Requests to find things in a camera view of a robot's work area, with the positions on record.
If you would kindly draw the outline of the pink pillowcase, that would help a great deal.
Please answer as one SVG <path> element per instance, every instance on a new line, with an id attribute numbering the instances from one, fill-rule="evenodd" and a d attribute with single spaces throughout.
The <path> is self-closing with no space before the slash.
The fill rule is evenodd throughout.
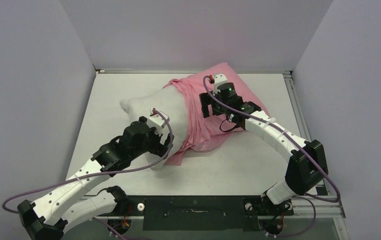
<path id="1" fill-rule="evenodd" d="M 245 102 L 253 102 L 268 113 L 265 105 L 250 90 L 238 74 L 226 62 L 219 63 L 207 70 L 189 75 L 185 78 L 171 79 L 165 86 L 174 86 L 184 97 L 187 113 L 186 137 L 180 148 L 166 160 L 167 165 L 179 166 L 186 151 L 208 152 L 222 145 L 232 133 L 222 132 L 219 127 L 224 116 L 203 117 L 199 94 L 205 93 L 203 77 L 208 75 L 225 74 L 229 82 L 233 83 L 236 93 Z"/>

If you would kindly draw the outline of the white pillow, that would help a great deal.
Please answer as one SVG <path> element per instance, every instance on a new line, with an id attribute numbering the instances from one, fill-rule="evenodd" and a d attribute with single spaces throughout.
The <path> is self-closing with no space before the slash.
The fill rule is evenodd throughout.
<path id="1" fill-rule="evenodd" d="M 158 170 L 166 162 L 172 161 L 173 155 L 179 152 L 187 138 L 188 112 L 183 95 L 170 85 L 147 96 L 123 99 L 119 104 L 130 122 L 146 117 L 149 125 L 162 135 L 161 144 L 165 143 L 172 131 L 172 147 L 165 159 L 160 160 L 159 156 L 149 152 L 144 154 L 147 163 L 153 164 L 150 169 Z"/>

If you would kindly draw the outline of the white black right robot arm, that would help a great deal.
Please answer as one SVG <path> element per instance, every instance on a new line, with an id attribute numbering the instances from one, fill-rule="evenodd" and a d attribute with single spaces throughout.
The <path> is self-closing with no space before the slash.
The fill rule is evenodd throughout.
<path id="1" fill-rule="evenodd" d="M 205 91 L 199 95 L 204 118 L 224 116 L 224 120 L 233 125 L 231 130 L 253 133 L 275 149 L 287 163 L 283 179 L 261 195 L 261 207 L 265 213 L 274 214 L 283 202 L 306 195 L 328 178 L 325 150 L 318 140 L 308 141 L 286 130 L 259 104 L 239 96 L 234 83 L 215 82 L 213 90 L 209 90 L 207 84 L 207 81 L 203 82 Z"/>

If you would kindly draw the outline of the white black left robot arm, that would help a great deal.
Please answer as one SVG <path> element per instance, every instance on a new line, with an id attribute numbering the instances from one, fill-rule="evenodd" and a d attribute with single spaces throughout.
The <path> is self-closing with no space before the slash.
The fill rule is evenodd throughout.
<path id="1" fill-rule="evenodd" d="M 121 187 L 108 187 L 82 200 L 92 189 L 120 173 L 130 173 L 132 161 L 145 153 L 165 160 L 173 148 L 170 118 L 163 112 L 141 116 L 122 135 L 102 145 L 65 184 L 17 206 L 20 221 L 32 240 L 60 240 L 75 226 L 99 215 L 122 215 L 129 198 Z"/>

